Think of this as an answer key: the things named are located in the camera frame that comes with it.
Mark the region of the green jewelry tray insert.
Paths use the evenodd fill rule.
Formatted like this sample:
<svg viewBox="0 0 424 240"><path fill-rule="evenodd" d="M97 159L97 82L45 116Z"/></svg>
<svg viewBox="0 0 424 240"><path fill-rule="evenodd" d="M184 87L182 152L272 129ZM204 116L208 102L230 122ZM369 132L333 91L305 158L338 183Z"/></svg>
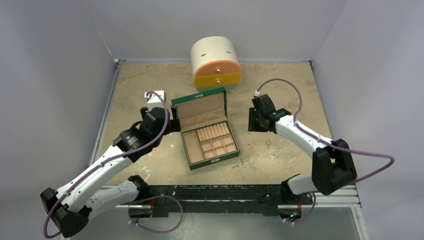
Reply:
<svg viewBox="0 0 424 240"><path fill-rule="evenodd" d="M240 155L227 120L181 133L190 170L210 166Z"/></svg>

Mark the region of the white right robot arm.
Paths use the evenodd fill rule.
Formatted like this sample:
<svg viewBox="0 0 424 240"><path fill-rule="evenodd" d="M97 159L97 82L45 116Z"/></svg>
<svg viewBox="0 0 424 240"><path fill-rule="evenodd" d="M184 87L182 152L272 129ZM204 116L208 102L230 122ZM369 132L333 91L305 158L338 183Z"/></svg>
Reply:
<svg viewBox="0 0 424 240"><path fill-rule="evenodd" d="M282 182L280 196L288 204L294 203L303 193L319 192L325 196L353 183L357 171L350 152L339 150L348 144L321 137L305 125L294 120L286 109L276 109L267 94L254 96L249 108L248 131L272 132L280 135L302 151L312 162L311 172L297 174Z"/></svg>

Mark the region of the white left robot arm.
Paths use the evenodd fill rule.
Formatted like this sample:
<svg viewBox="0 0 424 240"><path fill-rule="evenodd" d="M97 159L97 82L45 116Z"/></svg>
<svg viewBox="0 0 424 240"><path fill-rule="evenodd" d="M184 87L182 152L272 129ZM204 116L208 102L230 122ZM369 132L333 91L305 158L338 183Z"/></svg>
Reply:
<svg viewBox="0 0 424 240"><path fill-rule="evenodd" d="M47 218L43 225L46 239L59 235L69 238L78 234L90 221L121 204L151 206L164 193L155 193L139 175L130 176L120 185L102 187L121 170L159 146L162 137L181 130L177 110L143 107L142 120L124 130L106 152L75 179L58 189L48 187L40 198Z"/></svg>

